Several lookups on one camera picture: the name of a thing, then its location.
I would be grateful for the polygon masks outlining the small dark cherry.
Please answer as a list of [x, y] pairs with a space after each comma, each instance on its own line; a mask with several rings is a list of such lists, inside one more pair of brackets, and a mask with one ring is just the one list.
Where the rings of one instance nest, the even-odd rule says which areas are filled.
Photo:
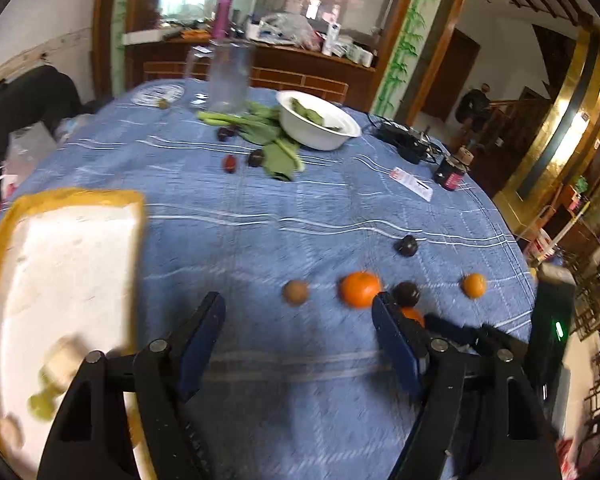
[[236, 131], [228, 127], [221, 127], [216, 132], [216, 137], [221, 142], [230, 140], [233, 136], [236, 136]]

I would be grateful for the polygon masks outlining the black sofa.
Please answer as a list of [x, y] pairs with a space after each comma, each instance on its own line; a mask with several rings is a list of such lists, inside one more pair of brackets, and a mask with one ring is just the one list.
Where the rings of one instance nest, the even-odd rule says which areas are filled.
[[11, 82], [0, 81], [0, 161], [9, 133], [42, 122], [53, 133], [65, 118], [94, 113], [99, 100], [83, 103], [73, 80], [51, 65], [29, 70]]

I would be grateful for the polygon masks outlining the yellow rimmed white tray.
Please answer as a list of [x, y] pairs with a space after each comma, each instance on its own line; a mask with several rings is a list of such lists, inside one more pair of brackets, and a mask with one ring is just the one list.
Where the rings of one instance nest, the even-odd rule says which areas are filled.
[[0, 454], [23, 479], [38, 472], [50, 422], [28, 409], [45, 390], [44, 354], [76, 336], [87, 353], [135, 349], [135, 283], [146, 219], [136, 191], [60, 188], [17, 198], [0, 220], [0, 419], [23, 448]]

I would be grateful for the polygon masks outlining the small yellow orange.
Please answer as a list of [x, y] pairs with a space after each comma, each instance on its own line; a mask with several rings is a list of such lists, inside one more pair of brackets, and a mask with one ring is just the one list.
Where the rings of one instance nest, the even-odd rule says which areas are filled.
[[486, 293], [488, 282], [486, 277], [479, 273], [465, 275], [462, 281], [464, 294], [470, 299], [478, 299]]

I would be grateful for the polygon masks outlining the large white sugarcane piece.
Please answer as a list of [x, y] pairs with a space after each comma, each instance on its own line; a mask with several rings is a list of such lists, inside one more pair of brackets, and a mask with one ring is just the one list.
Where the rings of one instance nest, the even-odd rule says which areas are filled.
[[44, 389], [54, 396], [66, 392], [86, 354], [84, 344], [76, 336], [58, 339], [44, 354], [40, 369]]

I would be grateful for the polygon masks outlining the black power device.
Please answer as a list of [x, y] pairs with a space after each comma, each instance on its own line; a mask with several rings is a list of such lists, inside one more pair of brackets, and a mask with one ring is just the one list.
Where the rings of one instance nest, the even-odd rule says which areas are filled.
[[429, 128], [417, 130], [393, 120], [384, 119], [376, 128], [375, 136], [396, 148], [401, 158], [414, 165], [421, 162], [435, 164], [443, 155], [442, 148], [431, 140]]

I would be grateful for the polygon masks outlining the purple thermos bottle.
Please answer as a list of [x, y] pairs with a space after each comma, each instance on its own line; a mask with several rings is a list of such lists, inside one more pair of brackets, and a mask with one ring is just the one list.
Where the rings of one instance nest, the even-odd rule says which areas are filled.
[[216, 2], [211, 38], [219, 40], [227, 37], [230, 30], [230, 9], [233, 0], [218, 0]]

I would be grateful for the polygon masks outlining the blue plaid tablecloth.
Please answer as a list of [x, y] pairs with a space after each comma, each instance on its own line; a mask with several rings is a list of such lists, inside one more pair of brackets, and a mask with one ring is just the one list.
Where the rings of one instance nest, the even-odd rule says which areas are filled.
[[[192, 402], [222, 479], [383, 479], [415, 413], [378, 347], [370, 311], [338, 284], [355, 271], [411, 281], [417, 307], [456, 324], [491, 324], [527, 339], [534, 286], [494, 203], [474, 181], [426, 202], [392, 180], [396, 150], [362, 133], [332, 152], [306, 151], [292, 181], [246, 164], [249, 145], [221, 142], [183, 107], [122, 98], [106, 106], [27, 178], [27, 192], [134, 188], [148, 201], [140, 270], [141, 342], [165, 334], [206, 292], [226, 320]], [[223, 170], [234, 155], [234, 174]], [[418, 241], [414, 257], [394, 243]], [[462, 289], [479, 273], [478, 299]], [[283, 286], [310, 296], [287, 304]]]

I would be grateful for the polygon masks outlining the clear glass mug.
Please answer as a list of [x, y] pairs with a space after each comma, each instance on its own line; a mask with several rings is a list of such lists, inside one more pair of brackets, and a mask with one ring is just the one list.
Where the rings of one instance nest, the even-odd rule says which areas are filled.
[[193, 79], [193, 69], [208, 61], [206, 90], [201, 106], [208, 112], [239, 115], [246, 107], [250, 88], [254, 44], [245, 39], [212, 40], [208, 46], [188, 51], [184, 78]]

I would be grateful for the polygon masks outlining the orange mandarin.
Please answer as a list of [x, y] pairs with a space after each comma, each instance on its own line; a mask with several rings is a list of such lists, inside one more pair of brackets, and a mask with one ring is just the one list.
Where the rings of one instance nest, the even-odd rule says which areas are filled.
[[425, 327], [425, 320], [419, 310], [414, 307], [403, 307], [400, 309], [404, 318], [410, 318], [412, 321], [418, 323], [420, 326]]
[[381, 279], [376, 274], [358, 271], [342, 278], [338, 292], [340, 299], [349, 307], [367, 309], [382, 291]]

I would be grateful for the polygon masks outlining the red fruit by leaves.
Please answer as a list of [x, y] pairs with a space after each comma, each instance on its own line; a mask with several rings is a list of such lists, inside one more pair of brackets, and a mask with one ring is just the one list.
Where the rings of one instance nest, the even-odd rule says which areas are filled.
[[223, 158], [222, 167], [228, 174], [234, 174], [237, 169], [237, 159], [234, 155], [226, 155]]

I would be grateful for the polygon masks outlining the brown kiwi fruit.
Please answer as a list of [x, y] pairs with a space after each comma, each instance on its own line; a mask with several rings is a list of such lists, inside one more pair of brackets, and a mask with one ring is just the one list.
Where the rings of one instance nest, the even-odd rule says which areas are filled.
[[282, 295], [287, 304], [299, 307], [309, 299], [309, 284], [306, 281], [291, 280], [283, 286]]

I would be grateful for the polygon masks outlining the small white sugarcane piece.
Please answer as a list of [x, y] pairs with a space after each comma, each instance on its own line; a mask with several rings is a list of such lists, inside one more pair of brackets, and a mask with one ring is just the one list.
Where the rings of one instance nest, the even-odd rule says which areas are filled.
[[7, 414], [0, 419], [0, 437], [9, 452], [18, 453], [23, 448], [23, 433], [18, 419], [13, 414]]

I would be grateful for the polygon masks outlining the green leafy vegetable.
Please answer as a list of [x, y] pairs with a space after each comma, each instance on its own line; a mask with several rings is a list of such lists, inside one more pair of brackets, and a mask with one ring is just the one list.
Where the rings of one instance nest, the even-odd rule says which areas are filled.
[[246, 114], [233, 115], [202, 110], [197, 118], [208, 126], [234, 129], [246, 142], [265, 154], [264, 171], [276, 180], [292, 181], [306, 170], [299, 145], [284, 133], [279, 123], [279, 107], [249, 102]]

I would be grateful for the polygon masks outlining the black red canister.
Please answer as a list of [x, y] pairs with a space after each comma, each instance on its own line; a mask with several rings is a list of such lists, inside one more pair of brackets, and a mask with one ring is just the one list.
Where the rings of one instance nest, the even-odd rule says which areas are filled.
[[473, 160], [474, 154], [464, 146], [453, 155], [445, 155], [434, 172], [434, 182], [448, 191], [455, 191], [463, 183]]

